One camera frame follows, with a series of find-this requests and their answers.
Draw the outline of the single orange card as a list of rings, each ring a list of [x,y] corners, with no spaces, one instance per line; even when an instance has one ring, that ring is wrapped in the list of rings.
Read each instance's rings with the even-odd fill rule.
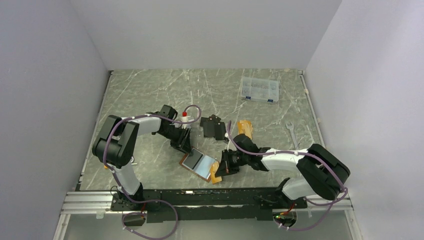
[[[219,162],[218,161],[215,161],[211,165],[211,168],[210,168],[210,171],[209,171],[210,172],[210,182],[212,184],[217,184],[217,183],[219,183],[219,182],[221,182],[223,180],[221,176],[216,176],[216,173],[218,171],[218,168],[219,168]]]

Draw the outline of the brown leather card holder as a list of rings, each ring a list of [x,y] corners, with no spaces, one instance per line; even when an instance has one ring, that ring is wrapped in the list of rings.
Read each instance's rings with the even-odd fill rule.
[[[206,182],[210,182],[211,181],[211,174],[210,174],[210,169],[212,164],[217,161],[215,158],[206,155],[205,153],[201,152],[203,154],[203,157],[201,158],[201,160],[198,162],[197,166],[194,169],[189,169],[185,166],[182,165],[182,162],[184,160],[184,158],[189,154],[186,153],[184,155],[184,157],[180,160],[179,164],[185,168],[186,170],[190,171],[191,173],[193,173],[194,175],[196,175],[197,177],[201,178],[202,180],[206,181]]]

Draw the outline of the single black card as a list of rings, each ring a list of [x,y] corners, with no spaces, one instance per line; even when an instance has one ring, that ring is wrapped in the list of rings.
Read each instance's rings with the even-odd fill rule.
[[[182,165],[188,169],[194,170],[202,157],[203,154],[197,149],[193,148],[191,152],[182,161]]]

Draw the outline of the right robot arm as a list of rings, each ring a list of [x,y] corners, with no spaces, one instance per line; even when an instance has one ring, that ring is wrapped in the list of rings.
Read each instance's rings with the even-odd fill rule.
[[[345,190],[351,175],[349,168],[322,145],[314,143],[301,150],[277,150],[258,147],[245,134],[237,135],[232,143],[235,149],[224,149],[215,176],[236,174],[241,166],[256,171],[285,170],[297,177],[284,179],[275,191],[276,203],[289,207],[294,201],[311,195],[334,201]]]

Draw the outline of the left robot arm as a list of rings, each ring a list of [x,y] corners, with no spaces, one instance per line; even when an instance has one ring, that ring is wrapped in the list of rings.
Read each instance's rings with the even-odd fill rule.
[[[119,117],[109,115],[92,145],[92,154],[109,169],[117,183],[119,196],[131,210],[139,209],[144,203],[144,188],[132,166],[132,158],[138,136],[159,134],[169,140],[170,146],[184,154],[192,151],[192,121],[186,110],[179,114],[169,105],[161,110],[138,116]]]

